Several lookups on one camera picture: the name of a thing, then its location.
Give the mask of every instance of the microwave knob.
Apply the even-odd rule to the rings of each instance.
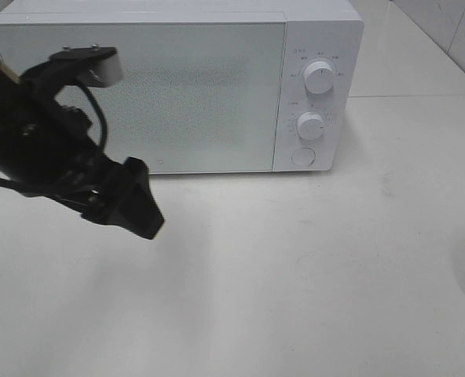
[[[325,121],[316,112],[305,112],[297,118],[297,133],[301,139],[316,140],[325,132]]]
[[[317,60],[304,70],[304,84],[308,92],[322,94],[334,86],[335,68],[330,61]]]

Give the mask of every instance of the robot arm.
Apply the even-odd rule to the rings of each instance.
[[[114,48],[64,49],[16,76],[0,61],[0,186],[25,196],[46,196],[101,225],[118,225],[152,239],[164,223],[148,185],[148,168],[128,157],[104,154],[107,123],[88,86],[110,86],[122,77]],[[55,96],[77,86],[101,125],[95,144],[91,121]]]

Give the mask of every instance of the wire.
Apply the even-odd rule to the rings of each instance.
[[[76,81],[73,85],[77,86],[86,96],[88,101],[91,103],[91,107],[95,111],[98,120],[100,122],[100,140],[98,142],[98,148],[93,156],[93,165],[88,170],[87,175],[82,179],[81,183],[88,181],[96,173],[101,156],[105,150],[108,138],[108,124],[104,113],[101,110],[97,99],[91,93],[90,89],[80,81]],[[4,189],[12,189],[20,193],[31,193],[35,196],[49,196],[49,195],[64,195],[74,192],[79,185],[69,186],[55,186],[55,185],[36,185],[28,184],[18,181],[13,181],[5,178],[0,178],[0,187]]]

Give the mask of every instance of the microwave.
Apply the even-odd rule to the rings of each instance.
[[[363,21],[346,0],[15,0],[0,56],[16,73],[63,49],[115,47],[93,89],[106,152],[151,173],[328,170]],[[95,119],[70,87],[58,96]]]

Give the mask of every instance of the white countertop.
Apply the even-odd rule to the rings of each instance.
[[[351,98],[327,173],[152,188],[154,241],[0,188],[0,375],[465,376],[465,97]]]
[[[463,71],[395,4],[351,2],[365,22],[351,97],[465,94]]]

